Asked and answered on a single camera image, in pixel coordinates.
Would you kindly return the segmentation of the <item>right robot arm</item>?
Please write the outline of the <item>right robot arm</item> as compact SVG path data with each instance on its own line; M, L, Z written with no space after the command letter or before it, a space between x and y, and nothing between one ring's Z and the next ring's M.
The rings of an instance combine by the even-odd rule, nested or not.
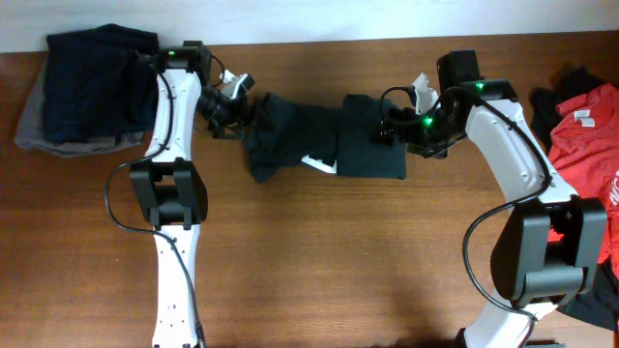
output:
M462 259L486 299L462 328L456 347L530 347L536 324L594 285L606 211L583 198L552 166L505 79L461 81L435 92L404 86L408 107L380 107L374 141L407 144L411 153L438 157L464 138L486 159L504 203L476 217L462 240ZM475 277L469 255L473 232L501 213L509 217L490 256L493 291Z

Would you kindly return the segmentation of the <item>dark green t-shirt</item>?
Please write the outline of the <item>dark green t-shirt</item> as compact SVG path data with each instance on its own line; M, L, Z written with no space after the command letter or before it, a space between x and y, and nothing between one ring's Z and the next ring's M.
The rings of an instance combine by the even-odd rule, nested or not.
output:
M310 157L334 166L339 176L403 180L404 144L372 141L380 133L381 113L396 107L363 94L348 94L340 108L326 108L268 93L255 102L245 141L250 174L264 183L279 169Z

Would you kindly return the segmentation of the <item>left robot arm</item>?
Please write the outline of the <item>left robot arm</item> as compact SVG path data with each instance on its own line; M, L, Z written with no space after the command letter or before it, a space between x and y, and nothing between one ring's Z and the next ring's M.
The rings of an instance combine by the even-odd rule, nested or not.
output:
M215 57L200 41L185 41L155 57L160 99L153 137L130 180L154 237L158 261L157 348L203 347L194 288L200 225L208 213L207 189L192 162L195 115L216 138L242 135L250 120L248 73L222 70L210 82Z

